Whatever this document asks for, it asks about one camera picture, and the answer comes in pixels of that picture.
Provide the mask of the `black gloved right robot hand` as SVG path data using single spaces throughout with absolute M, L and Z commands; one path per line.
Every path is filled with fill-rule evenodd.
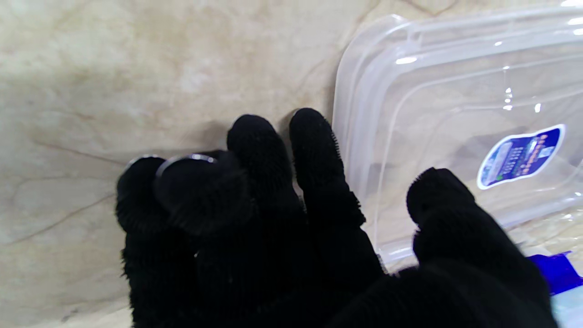
M 541 272 L 450 170 L 410 185 L 418 263 L 385 271 L 312 108 L 239 117 L 227 151 L 131 162 L 117 183 L 134 328 L 556 328 Z

